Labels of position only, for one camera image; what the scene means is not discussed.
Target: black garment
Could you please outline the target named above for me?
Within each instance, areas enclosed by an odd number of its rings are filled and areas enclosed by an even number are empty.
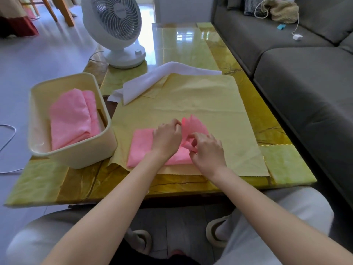
[[[133,265],[200,265],[190,257],[173,255],[169,259],[156,259],[141,254],[122,240],[109,265],[133,264]]]

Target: hand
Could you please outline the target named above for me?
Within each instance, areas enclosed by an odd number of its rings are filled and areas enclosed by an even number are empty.
[[[153,131],[152,151],[167,161],[179,149],[181,143],[181,123],[173,119],[169,124],[161,124]]]
[[[193,133],[188,137],[194,138],[191,145],[197,146],[197,153],[190,151],[192,162],[206,178],[213,181],[216,172],[227,167],[222,142],[211,134]]]

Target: fan grille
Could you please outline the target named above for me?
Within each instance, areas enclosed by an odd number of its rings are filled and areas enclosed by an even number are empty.
[[[110,35],[124,41],[137,38],[141,13],[135,0],[92,0],[91,3],[100,24]]]

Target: fan logo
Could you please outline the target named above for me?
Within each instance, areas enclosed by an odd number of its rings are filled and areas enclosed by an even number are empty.
[[[117,17],[124,19],[126,17],[126,10],[122,4],[116,3],[114,5],[114,12]]]

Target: person's right hand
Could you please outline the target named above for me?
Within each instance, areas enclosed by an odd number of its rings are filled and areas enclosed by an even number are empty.
[[[197,153],[190,151],[192,162],[212,181],[219,169],[227,167],[222,142],[211,134],[192,133],[189,138],[194,138],[191,144],[193,147],[197,146]]]

